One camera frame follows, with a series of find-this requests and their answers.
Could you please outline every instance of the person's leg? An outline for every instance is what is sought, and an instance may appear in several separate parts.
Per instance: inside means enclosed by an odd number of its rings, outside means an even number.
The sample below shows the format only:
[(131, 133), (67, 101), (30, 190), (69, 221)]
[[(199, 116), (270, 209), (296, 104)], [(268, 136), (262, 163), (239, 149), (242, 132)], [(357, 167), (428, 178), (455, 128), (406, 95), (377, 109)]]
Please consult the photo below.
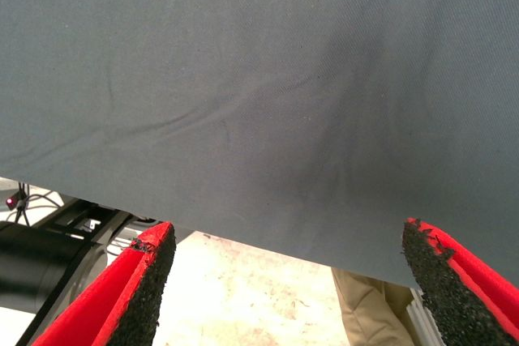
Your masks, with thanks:
[[(336, 268), (332, 273), (351, 346), (413, 346), (409, 333), (385, 300), (383, 281)], [(401, 307), (396, 301), (392, 304)]]

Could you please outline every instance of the khaki pants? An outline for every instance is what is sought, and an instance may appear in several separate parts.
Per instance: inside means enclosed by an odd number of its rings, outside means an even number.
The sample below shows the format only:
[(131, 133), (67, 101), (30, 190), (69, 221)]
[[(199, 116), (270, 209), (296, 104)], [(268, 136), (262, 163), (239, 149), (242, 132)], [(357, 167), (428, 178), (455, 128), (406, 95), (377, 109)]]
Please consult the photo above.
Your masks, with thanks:
[(414, 346), (408, 288), (336, 268), (332, 274), (350, 346)]

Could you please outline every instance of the concrete floor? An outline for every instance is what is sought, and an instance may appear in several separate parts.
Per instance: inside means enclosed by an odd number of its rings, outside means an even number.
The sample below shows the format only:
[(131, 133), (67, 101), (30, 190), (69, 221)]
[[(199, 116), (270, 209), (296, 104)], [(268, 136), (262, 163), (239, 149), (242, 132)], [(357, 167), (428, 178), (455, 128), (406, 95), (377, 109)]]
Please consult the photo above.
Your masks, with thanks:
[[(0, 308), (2, 345), (15, 344), (32, 317)], [(329, 267), (198, 232), (178, 244), (159, 323), (153, 346), (348, 345)]]

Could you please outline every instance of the black cylinder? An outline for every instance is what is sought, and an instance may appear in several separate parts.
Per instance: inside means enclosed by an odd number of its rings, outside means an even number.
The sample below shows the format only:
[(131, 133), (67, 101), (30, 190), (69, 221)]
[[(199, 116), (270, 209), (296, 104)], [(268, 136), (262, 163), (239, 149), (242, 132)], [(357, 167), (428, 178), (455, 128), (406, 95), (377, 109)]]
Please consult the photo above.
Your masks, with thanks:
[(35, 314), (81, 245), (64, 234), (0, 222), (0, 306)]

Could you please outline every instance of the gray cloth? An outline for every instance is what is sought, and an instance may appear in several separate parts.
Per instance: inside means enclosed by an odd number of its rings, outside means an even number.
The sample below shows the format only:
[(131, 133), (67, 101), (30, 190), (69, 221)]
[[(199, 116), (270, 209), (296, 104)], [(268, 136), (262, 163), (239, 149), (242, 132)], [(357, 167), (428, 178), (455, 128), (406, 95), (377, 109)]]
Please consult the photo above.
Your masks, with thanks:
[(519, 284), (519, 0), (0, 0), (0, 176), (413, 284)]

